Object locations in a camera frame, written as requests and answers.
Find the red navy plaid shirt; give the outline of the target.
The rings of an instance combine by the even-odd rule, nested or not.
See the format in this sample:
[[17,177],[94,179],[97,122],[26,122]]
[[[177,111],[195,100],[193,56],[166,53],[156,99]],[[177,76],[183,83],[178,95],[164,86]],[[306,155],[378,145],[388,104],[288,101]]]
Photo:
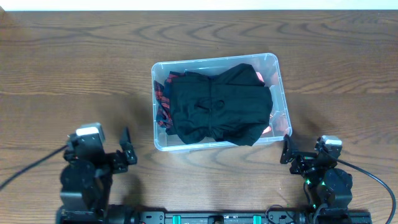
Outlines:
[[184,73],[170,72],[163,84],[154,81],[154,93],[159,104],[156,113],[156,122],[161,128],[170,129],[173,122],[170,114],[170,87],[174,78],[183,77]]

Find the large black hoodie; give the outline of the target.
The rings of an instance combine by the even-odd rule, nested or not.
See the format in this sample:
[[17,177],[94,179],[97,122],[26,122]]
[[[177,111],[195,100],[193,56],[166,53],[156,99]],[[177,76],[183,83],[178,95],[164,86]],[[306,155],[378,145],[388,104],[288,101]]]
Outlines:
[[172,124],[166,132],[185,144],[212,138],[252,146],[269,127],[271,91],[250,64],[214,76],[185,72],[167,88]]

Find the clear plastic storage bin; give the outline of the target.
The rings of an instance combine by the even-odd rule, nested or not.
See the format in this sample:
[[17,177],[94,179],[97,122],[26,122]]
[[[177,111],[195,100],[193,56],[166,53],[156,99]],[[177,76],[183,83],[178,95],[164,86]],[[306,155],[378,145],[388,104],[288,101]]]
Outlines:
[[[163,84],[170,72],[197,72],[203,75],[218,75],[228,69],[239,65],[240,63],[251,64],[255,71],[260,72],[264,79],[272,75],[274,72],[278,73],[279,84],[276,84],[276,90],[271,91],[272,101],[276,102],[277,111],[286,114],[289,124],[289,136],[292,134],[292,125],[290,122],[289,111],[285,99],[285,91],[282,82],[282,77],[279,68],[278,58],[272,53],[261,53],[251,55],[238,55],[231,57],[218,58],[202,58],[195,60],[180,60],[169,62],[157,62],[151,68],[152,74],[152,107],[153,107],[153,127],[154,127],[154,146],[165,152],[189,152],[202,149],[214,149],[221,147],[233,147],[234,144],[223,141],[216,142],[212,138],[205,138],[204,140],[195,144],[184,144],[177,135],[168,135],[165,128],[161,128],[156,122],[156,113],[158,103],[155,99],[154,81]],[[281,134],[274,134],[273,132],[261,137],[256,141],[255,145],[268,145],[277,141],[282,141],[284,136]]]

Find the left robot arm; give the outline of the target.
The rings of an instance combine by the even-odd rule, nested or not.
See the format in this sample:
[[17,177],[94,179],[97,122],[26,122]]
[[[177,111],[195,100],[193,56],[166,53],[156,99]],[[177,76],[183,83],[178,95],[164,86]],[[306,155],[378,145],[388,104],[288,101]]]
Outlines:
[[124,128],[121,150],[106,153],[102,126],[85,124],[69,136],[63,158],[68,165],[60,174],[62,206],[56,223],[136,224],[139,214],[127,205],[110,205],[113,175],[137,164],[129,129]]

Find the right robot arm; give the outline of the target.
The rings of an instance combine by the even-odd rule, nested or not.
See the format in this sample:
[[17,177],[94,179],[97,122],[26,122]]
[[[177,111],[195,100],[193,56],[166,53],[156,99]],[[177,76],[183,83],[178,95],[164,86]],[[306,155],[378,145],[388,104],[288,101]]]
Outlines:
[[304,178],[307,223],[351,222],[352,175],[336,167],[342,146],[338,137],[323,135],[317,139],[314,152],[299,151],[292,138],[284,136],[280,163],[291,164],[290,173]]

